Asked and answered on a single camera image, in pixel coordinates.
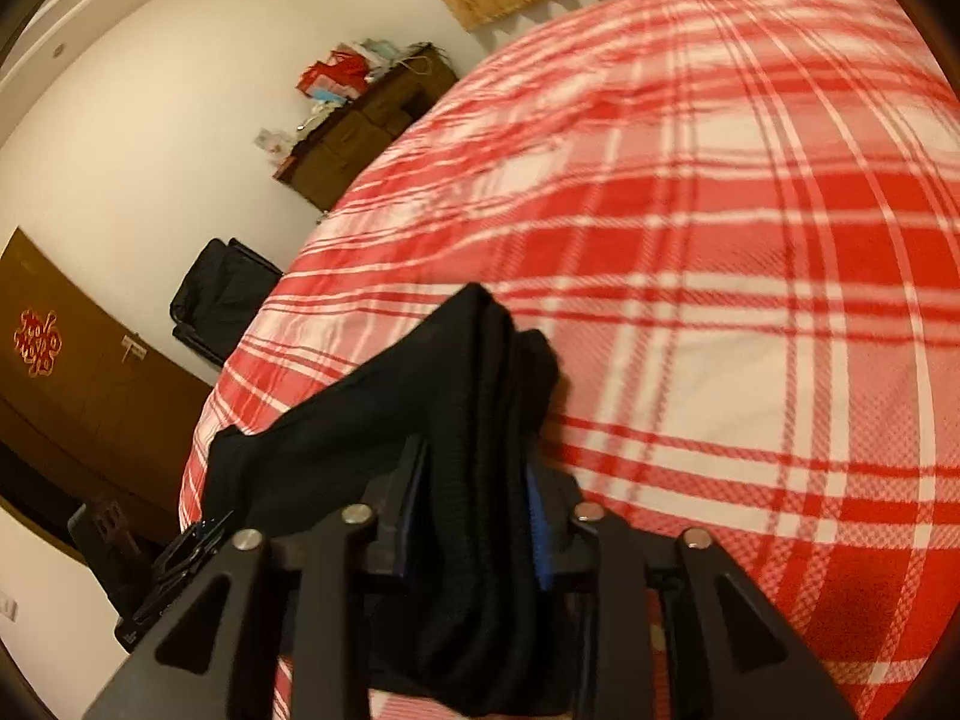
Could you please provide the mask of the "black pants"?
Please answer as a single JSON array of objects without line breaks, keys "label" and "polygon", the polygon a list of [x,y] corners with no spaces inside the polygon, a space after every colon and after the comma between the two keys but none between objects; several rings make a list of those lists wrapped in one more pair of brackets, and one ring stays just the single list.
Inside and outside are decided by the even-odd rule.
[{"label": "black pants", "polygon": [[202,512],[308,530],[415,461],[402,574],[366,587],[371,671],[467,715],[560,715],[576,629],[537,572],[527,468],[558,362],[480,284],[257,434],[226,427]]}]

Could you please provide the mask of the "brown wooden door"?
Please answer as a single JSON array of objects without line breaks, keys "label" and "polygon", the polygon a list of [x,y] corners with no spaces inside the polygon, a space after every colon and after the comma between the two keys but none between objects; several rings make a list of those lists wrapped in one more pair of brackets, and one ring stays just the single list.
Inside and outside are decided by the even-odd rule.
[{"label": "brown wooden door", "polygon": [[151,348],[23,231],[2,254],[2,442],[60,493],[109,497],[135,536],[179,533],[179,494],[212,387]]}]

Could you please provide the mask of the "dark wooden desk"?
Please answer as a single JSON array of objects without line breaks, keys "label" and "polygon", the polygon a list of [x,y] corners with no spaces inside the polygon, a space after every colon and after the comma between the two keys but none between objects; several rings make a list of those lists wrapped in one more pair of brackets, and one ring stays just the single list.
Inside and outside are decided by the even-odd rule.
[{"label": "dark wooden desk", "polygon": [[416,44],[358,99],[337,107],[275,171],[319,211],[331,211],[356,177],[433,109],[457,75],[433,44]]}]

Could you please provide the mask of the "white greeting card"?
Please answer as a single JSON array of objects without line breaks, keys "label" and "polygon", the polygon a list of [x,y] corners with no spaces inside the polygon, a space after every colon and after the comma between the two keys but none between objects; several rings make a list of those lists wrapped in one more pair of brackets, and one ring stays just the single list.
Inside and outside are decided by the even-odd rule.
[{"label": "white greeting card", "polygon": [[283,130],[261,128],[254,138],[254,145],[267,153],[275,163],[283,163],[295,148],[296,140]]}]

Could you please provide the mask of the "red plaid bed sheet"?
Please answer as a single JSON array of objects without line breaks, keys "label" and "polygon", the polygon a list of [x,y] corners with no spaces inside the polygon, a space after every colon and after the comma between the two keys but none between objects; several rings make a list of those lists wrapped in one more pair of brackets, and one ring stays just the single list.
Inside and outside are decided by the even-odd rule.
[{"label": "red plaid bed sheet", "polygon": [[545,449],[719,536],[864,718],[958,603],[958,101],[896,0],[607,0],[488,57],[320,223],[179,493],[478,281],[569,394]]}]

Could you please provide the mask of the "red gift bag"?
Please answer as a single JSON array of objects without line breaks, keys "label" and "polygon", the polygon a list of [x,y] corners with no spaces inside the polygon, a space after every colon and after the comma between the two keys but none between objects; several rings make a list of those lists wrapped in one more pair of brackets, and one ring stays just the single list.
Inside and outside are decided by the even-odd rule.
[{"label": "red gift bag", "polygon": [[363,55],[352,49],[335,49],[325,62],[317,60],[301,73],[296,89],[313,99],[319,98],[320,93],[358,99],[370,87],[366,80],[368,71],[370,66]]}]

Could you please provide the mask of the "black bag by wall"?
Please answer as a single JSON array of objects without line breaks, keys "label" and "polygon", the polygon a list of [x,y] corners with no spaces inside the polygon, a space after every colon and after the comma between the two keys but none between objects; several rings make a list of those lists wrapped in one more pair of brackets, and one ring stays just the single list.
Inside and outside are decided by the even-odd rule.
[{"label": "black bag by wall", "polygon": [[169,304],[172,336],[221,367],[283,277],[236,238],[206,243]]}]

